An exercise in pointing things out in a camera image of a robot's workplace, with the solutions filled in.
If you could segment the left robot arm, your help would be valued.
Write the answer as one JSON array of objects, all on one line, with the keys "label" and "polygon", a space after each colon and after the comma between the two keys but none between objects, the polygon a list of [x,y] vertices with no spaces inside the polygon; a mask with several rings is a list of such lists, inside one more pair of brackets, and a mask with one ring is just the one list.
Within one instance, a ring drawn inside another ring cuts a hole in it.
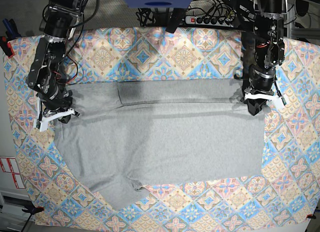
[{"label": "left robot arm", "polygon": [[283,0],[255,0],[253,32],[255,38],[255,65],[248,69],[249,87],[244,100],[252,116],[257,115],[268,102],[283,109],[287,99],[277,86],[276,67],[285,59]]}]

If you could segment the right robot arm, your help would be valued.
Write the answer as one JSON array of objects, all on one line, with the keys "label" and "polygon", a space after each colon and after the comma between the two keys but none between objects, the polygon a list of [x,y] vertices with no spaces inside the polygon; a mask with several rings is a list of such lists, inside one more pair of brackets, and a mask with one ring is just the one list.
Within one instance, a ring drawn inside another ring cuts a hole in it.
[{"label": "right robot arm", "polygon": [[74,80],[60,71],[70,50],[67,41],[75,29],[84,25],[84,10],[88,0],[48,0],[42,12],[40,38],[33,63],[26,78],[27,86],[36,92],[34,127],[45,131],[49,123],[59,120],[66,124],[71,116],[79,116],[72,108],[72,91],[66,86]]}]

